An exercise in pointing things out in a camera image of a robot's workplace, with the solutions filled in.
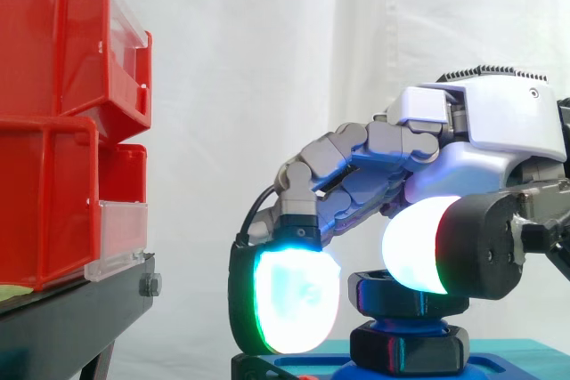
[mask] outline transparent drawer front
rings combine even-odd
[[[101,258],[85,266],[85,278],[99,281],[144,262],[147,204],[100,201]]]
[[[117,63],[136,80],[136,50],[146,48],[149,37],[124,0],[110,0],[110,47]]]

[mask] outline black mount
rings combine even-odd
[[[155,261],[0,303],[0,378],[104,380],[115,339],[152,306],[141,289]]]

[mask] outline red storage bin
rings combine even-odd
[[[98,280],[143,260],[144,147],[100,147],[87,117],[0,117],[0,148],[0,285]]]
[[[151,126],[151,36],[122,0],[0,0],[0,116],[83,116],[102,141]]]

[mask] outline blue light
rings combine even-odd
[[[257,325],[275,352],[307,352],[321,344],[337,317],[340,268],[324,252],[266,251],[256,265]]]

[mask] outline black cable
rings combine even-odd
[[[257,211],[259,211],[259,208],[261,207],[261,205],[263,205],[265,200],[267,198],[269,198],[274,191],[275,191],[275,187],[273,185],[271,185],[267,189],[265,189],[261,193],[261,195],[259,195],[257,197],[256,201],[253,203],[253,205],[249,209],[248,214],[246,215],[246,218],[243,220],[243,224],[241,225],[240,233],[238,233],[238,236],[236,237],[236,240],[238,243],[240,243],[242,245],[247,245],[249,243],[249,235],[248,235],[249,226],[251,226],[251,223],[253,222],[253,219],[256,216]]]

